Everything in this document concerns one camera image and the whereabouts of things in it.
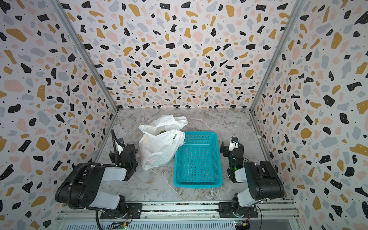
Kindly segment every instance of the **side wall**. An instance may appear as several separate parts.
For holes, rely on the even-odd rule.
[[[305,229],[368,229],[368,1],[306,1],[254,115]]]
[[[291,0],[62,0],[119,107],[247,108]]]
[[[55,191],[96,156],[113,111],[48,1],[1,9],[0,229],[55,229]]]

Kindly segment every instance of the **gray marble countertop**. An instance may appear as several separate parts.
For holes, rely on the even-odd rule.
[[[265,160],[247,110],[121,110],[114,124],[117,138],[124,138],[125,143],[134,144],[139,149],[138,142],[143,133],[138,129],[140,124],[149,124],[162,115],[171,114],[174,117],[185,116],[188,120],[182,131],[215,132],[219,146],[222,141],[228,145],[231,136],[237,136],[244,148],[244,157],[249,161]],[[111,135],[108,137],[99,163],[111,163],[110,150],[113,150]],[[117,195],[125,196],[127,201],[210,201],[231,200],[235,193],[242,192],[247,183],[233,183],[227,175],[229,162],[221,156],[223,184],[219,188],[193,189],[178,188],[173,183],[175,159],[162,167],[142,170],[137,153],[138,167],[129,181],[112,181],[101,183],[100,189]]]

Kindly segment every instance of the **teal plastic basket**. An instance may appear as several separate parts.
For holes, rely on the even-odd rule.
[[[217,135],[185,132],[185,144],[175,155],[174,185],[181,188],[216,188],[223,183]]]

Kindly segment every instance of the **terrazzo patterned wall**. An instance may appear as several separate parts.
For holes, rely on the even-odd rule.
[[[254,114],[305,229],[368,229],[368,1],[306,1]]]
[[[120,108],[247,108],[291,0],[62,0]]]
[[[0,229],[55,229],[55,192],[113,111],[48,1],[0,7]]]

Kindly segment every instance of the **white plastic bag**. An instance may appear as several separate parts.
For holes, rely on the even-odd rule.
[[[180,131],[188,124],[186,117],[163,115],[149,125],[138,128],[144,135],[139,141],[139,152],[143,170],[165,166],[184,144],[185,133]]]

